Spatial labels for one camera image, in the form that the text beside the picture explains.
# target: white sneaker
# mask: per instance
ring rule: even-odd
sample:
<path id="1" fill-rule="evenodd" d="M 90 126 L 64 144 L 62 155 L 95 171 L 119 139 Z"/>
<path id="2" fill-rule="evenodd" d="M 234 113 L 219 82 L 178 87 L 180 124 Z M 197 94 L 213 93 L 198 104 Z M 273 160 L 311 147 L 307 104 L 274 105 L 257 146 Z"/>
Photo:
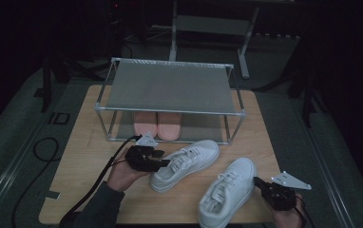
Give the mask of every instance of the white sneaker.
<path id="1" fill-rule="evenodd" d="M 225 227 L 238 209 L 251 197 L 257 169 L 247 158 L 233 161 L 218 175 L 200 201 L 200 227 Z"/>
<path id="2" fill-rule="evenodd" d="M 151 174 L 150 185 L 157 192 L 164 193 L 185 176 L 211 166 L 220 155 L 217 143 L 211 140 L 194 142 L 164 159 L 170 160 L 167 167 Z"/>

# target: wooden board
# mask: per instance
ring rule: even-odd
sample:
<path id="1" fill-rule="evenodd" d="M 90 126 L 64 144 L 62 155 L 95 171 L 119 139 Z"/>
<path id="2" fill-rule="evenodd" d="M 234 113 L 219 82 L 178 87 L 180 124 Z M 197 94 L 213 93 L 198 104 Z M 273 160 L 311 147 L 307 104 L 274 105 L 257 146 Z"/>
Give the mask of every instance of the wooden board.
<path id="1" fill-rule="evenodd" d="M 46 199 L 39 216 L 44 224 L 59 223 L 63 215 L 90 189 L 107 161 L 122 144 L 105 139 L 105 133 L 94 110 L 100 90 L 100 85 L 92 85 L 85 97 L 50 187 L 50 191 L 60 193 L 60 197 Z M 280 173 L 256 96 L 251 91 L 240 93 L 248 115 L 233 143 L 220 145 L 220 157 L 216 163 L 204 171 L 185 177 L 163 194 L 150 188 L 149 177 L 137 180 L 125 191 L 118 216 L 119 224 L 198 223 L 199 201 L 208 186 L 239 157 L 251 159 L 257 167 L 258 176 L 266 181 Z M 235 105 L 238 105 L 236 92 L 233 92 L 233 99 Z M 168 154 L 186 145 L 160 142 L 158 149 Z M 231 223 L 271 221 L 271 214 L 256 188 Z"/>

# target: black cable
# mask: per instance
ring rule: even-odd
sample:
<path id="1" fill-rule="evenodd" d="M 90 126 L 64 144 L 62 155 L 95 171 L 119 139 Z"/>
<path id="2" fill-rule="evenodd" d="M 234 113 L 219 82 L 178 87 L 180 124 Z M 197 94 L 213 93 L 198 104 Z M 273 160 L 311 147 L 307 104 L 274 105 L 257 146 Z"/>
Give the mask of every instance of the black cable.
<path id="1" fill-rule="evenodd" d="M 125 140 L 123 142 L 123 144 L 119 147 L 119 149 L 117 149 L 116 153 L 114 154 L 113 157 L 110 158 L 110 160 L 107 162 L 105 168 L 102 170 L 101 174 L 99 175 L 98 179 L 95 181 L 95 183 L 92 185 L 92 187 L 90 188 L 90 190 L 84 195 L 83 198 L 81 198 L 81 200 L 79 200 L 64 216 L 63 218 L 60 220 L 60 224 L 59 227 L 65 227 L 65 223 L 67 220 L 69 220 L 71 218 L 71 216 L 73 215 L 73 213 L 75 212 L 75 210 L 77 210 L 87 199 L 90 198 L 90 196 L 95 192 L 96 188 L 99 186 L 99 184 L 101 183 L 102 179 L 105 176 L 105 173 L 107 172 L 107 170 L 111 167 L 111 165 L 113 164 L 114 160 L 116 159 L 117 155 L 120 153 L 120 151 L 123 150 L 123 147 L 125 147 L 125 145 L 132 141 L 132 140 L 138 140 L 140 139 L 142 136 L 132 136 L 130 138 L 128 138 L 127 140 Z"/>
<path id="2" fill-rule="evenodd" d="M 55 142 L 55 149 L 54 149 L 54 153 L 53 155 L 50 157 L 50 159 L 43 159 L 41 158 L 38 154 L 37 154 L 37 150 L 36 147 L 39 143 L 46 141 L 46 140 L 51 140 Z M 27 188 L 24 190 L 24 192 L 22 193 L 22 195 L 19 197 L 18 201 L 16 201 L 15 205 L 13 206 L 13 210 L 10 216 L 10 222 L 13 228 L 16 228 L 16 211 L 18 210 L 19 204 L 21 203 L 23 197 L 25 196 L 25 194 L 28 192 L 28 190 L 30 189 L 30 187 L 37 181 L 38 178 L 40 178 L 40 176 L 46 171 L 46 169 L 48 168 L 48 166 L 52 163 L 52 162 L 57 162 L 60 159 L 54 159 L 58 153 L 58 148 L 59 148 L 59 143 L 56 139 L 51 138 L 51 137 L 47 137 L 47 138 L 43 138 L 42 140 L 36 142 L 33 146 L 33 155 L 40 161 L 42 162 L 46 162 L 45 167 L 37 174 L 37 176 L 31 181 L 31 183 L 27 186 Z"/>

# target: shoelace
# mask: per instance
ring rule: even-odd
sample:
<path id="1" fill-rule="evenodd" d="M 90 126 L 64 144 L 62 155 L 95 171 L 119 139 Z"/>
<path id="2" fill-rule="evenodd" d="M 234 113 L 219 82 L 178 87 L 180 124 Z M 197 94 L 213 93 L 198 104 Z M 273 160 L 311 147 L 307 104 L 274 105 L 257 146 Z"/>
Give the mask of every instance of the shoelace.
<path id="1" fill-rule="evenodd" d="M 215 186 L 211 199 L 207 204 L 205 204 L 205 210 L 212 212 L 219 204 L 222 204 L 224 201 L 224 189 L 227 188 L 228 185 L 235 186 L 239 177 L 240 174 L 233 170 L 230 170 L 227 173 L 219 174 L 218 179 L 223 179 L 223 181 Z"/>
<path id="2" fill-rule="evenodd" d="M 194 162 L 201 154 L 197 148 L 182 149 L 183 153 L 176 156 L 173 161 L 172 169 L 177 172 L 184 164 L 190 164 Z"/>

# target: hand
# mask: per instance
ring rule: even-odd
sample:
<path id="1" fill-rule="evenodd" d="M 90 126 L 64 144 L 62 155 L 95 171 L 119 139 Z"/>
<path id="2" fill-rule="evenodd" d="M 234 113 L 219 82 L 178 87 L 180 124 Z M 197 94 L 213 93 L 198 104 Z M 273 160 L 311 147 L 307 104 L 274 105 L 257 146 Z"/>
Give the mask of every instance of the hand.
<path id="1" fill-rule="evenodd" d="M 296 199 L 296 208 L 303 215 L 302 196 L 296 193 L 299 199 Z M 268 208 L 271 210 L 276 222 L 276 228 L 300 228 L 302 226 L 302 219 L 295 209 L 289 211 L 276 211 L 268 203 Z"/>
<path id="2" fill-rule="evenodd" d="M 118 192 L 125 191 L 138 178 L 149 174 L 149 172 L 140 172 L 129 166 L 128 162 L 125 161 L 125 154 L 127 153 L 127 150 L 128 148 L 125 149 L 123 154 L 113 162 L 115 164 L 111 167 L 111 171 L 107 179 L 107 186 Z"/>

